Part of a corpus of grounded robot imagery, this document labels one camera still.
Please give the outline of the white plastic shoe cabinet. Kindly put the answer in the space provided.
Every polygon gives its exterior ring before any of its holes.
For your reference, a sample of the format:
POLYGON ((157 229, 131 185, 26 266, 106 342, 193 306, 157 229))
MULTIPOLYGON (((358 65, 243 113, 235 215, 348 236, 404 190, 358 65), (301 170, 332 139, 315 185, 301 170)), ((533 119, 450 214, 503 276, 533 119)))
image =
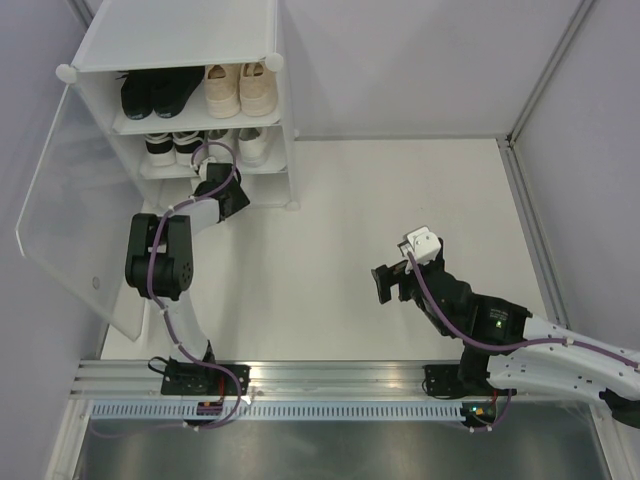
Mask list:
POLYGON ((281 6, 277 1, 104 1, 82 42, 57 77, 85 103, 117 158, 143 197, 155 204, 186 194, 197 174, 185 162, 151 165, 147 134, 266 127, 274 135, 264 164, 242 165, 243 187, 254 207, 299 206, 289 75, 281 6), (277 80, 278 105, 267 115, 243 112, 210 115, 205 86, 199 84, 181 113, 163 119, 152 113, 126 117, 120 100, 125 73, 132 70, 204 67, 216 63, 262 62, 277 80))

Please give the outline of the black white patterned sneaker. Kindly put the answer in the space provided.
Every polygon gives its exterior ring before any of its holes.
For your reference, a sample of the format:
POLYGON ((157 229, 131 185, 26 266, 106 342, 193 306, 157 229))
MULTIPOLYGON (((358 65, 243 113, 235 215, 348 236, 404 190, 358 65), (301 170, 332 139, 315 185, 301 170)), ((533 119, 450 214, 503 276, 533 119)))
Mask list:
POLYGON ((192 164, 192 155, 204 143, 204 137, 204 131, 173 132, 176 162, 189 167, 192 164))

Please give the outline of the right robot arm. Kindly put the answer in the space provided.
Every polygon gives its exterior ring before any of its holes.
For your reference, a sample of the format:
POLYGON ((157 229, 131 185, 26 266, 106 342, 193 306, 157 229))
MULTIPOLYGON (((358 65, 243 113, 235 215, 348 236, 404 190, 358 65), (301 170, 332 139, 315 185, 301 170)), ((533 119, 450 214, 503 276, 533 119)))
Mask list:
POLYGON ((425 371, 431 396, 551 395, 609 410, 639 426, 639 355, 571 332, 499 297, 482 295, 448 273, 443 256, 408 258, 372 271, 378 300, 412 301, 439 334, 463 344, 443 373, 425 371))

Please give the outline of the black canvas sneaker front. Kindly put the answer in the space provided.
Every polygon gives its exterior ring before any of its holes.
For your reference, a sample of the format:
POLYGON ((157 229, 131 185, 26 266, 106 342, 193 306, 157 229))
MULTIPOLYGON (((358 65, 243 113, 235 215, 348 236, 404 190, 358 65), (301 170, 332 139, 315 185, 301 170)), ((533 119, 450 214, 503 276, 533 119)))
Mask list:
POLYGON ((205 67, 161 69, 153 74, 151 103, 156 115, 167 119, 179 115, 204 78, 205 67))

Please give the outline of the beige lace sneaker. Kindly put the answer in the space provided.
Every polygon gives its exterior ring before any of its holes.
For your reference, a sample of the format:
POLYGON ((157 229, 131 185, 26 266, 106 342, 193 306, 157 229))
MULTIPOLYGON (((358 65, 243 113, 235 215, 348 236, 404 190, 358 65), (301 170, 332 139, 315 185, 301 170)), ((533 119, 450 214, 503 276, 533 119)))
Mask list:
POLYGON ((239 76, 239 64, 214 64, 206 67, 204 91, 212 117, 226 119, 240 112, 239 76))
POLYGON ((244 64, 240 70, 239 98, 241 110, 246 115, 270 114, 278 103, 275 73, 264 62, 244 64))

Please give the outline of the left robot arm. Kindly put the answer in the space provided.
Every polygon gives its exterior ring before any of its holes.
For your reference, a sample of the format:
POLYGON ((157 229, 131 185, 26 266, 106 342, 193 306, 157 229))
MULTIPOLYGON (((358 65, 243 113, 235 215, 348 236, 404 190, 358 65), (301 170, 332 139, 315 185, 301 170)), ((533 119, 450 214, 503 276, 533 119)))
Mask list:
POLYGON ((131 219, 125 280, 155 305, 173 360, 217 368, 211 341, 200 327, 189 293, 195 273, 193 238, 249 205, 237 167, 212 163, 187 199, 170 206, 161 216, 138 213, 131 219))

